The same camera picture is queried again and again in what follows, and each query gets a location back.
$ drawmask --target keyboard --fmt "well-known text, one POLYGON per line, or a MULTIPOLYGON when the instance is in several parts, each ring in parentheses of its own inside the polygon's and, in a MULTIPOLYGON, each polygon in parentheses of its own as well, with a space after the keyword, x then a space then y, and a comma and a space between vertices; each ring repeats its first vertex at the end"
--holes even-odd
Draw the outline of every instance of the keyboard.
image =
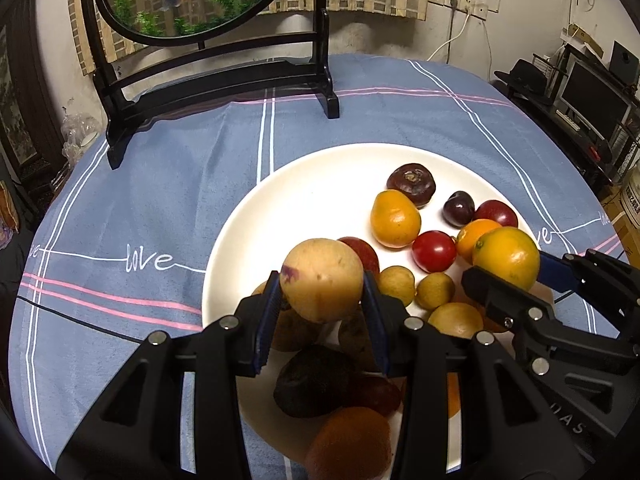
POLYGON ((580 126, 574 123, 567 114, 563 114, 560 110, 556 110, 556 115, 564 120, 569 126, 571 126, 576 132, 580 131, 580 126))

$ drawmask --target round black frame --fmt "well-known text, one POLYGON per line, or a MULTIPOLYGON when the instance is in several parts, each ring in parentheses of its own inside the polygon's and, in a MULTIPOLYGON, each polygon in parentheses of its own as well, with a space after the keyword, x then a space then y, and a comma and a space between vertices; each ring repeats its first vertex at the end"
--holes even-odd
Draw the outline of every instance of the round black frame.
POLYGON ((203 43, 204 41, 225 34, 226 32, 233 30, 240 25, 243 25, 251 18, 256 16, 259 12, 264 10, 272 1, 273 0, 260 0, 258 3, 247 9, 239 16, 236 16, 226 23, 222 23, 217 27, 210 28, 209 30, 204 30, 203 32, 198 32, 196 34, 190 34, 188 36, 175 36, 173 38, 145 36, 144 34, 140 34, 135 30, 124 27, 116 19, 113 13, 113 9, 111 9, 111 5, 108 0, 95 0, 95 4, 98 7, 98 11, 100 12, 100 15, 107 23, 107 25, 109 25, 123 38, 127 38, 128 40, 135 41, 136 43, 150 46, 184 46, 188 44, 203 43))

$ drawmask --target blue tablecloth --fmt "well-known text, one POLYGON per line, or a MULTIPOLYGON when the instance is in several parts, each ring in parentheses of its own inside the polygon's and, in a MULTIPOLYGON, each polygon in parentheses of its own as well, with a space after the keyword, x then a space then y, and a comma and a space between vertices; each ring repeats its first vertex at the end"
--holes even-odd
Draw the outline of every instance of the blue tablecloth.
MULTIPOLYGON (((620 242, 574 167, 523 113, 485 81, 452 66, 344 55, 330 59, 340 119, 314 96, 232 102, 136 134, 111 171, 100 138, 34 238, 24 297, 113 332, 200 329, 204 269, 243 196, 283 165, 354 142, 439 153, 475 171, 522 213, 544 250, 617 256, 620 242)), ((558 306, 577 328, 614 335, 579 298, 558 306)), ((10 386, 20 430, 52 468, 92 402, 136 348, 18 300, 10 386)), ((186 387, 187 400, 193 385, 186 387)), ((193 468, 183 422, 183 467, 193 468)), ((255 479, 305 478, 304 469, 245 427, 255 479)))

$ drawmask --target purple spot on fruit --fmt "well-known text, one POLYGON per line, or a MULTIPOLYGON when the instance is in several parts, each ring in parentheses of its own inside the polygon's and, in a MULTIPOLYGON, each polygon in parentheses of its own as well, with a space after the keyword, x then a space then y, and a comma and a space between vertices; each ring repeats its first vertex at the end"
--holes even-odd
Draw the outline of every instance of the purple spot on fruit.
POLYGON ((296 281, 300 278, 300 271, 286 265, 282 266, 280 273, 284 276, 284 282, 290 283, 291 280, 296 281))

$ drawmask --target cardboard box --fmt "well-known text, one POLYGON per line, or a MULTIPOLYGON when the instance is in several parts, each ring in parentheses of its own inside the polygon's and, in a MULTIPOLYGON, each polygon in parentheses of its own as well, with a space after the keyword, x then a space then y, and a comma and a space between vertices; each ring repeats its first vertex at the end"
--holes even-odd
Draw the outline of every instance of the cardboard box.
POLYGON ((604 199, 601 204, 620 238, 629 263, 636 269, 640 269, 640 230, 636 229, 626 216, 618 190, 604 199))

